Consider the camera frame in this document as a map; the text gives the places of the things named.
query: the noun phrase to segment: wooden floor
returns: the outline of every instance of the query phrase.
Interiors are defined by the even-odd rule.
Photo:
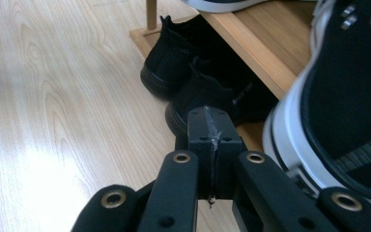
[[[175,137],[128,35],[145,1],[0,1],[0,231],[70,231],[99,189],[156,177]],[[237,230],[229,202],[200,203],[198,231]]]

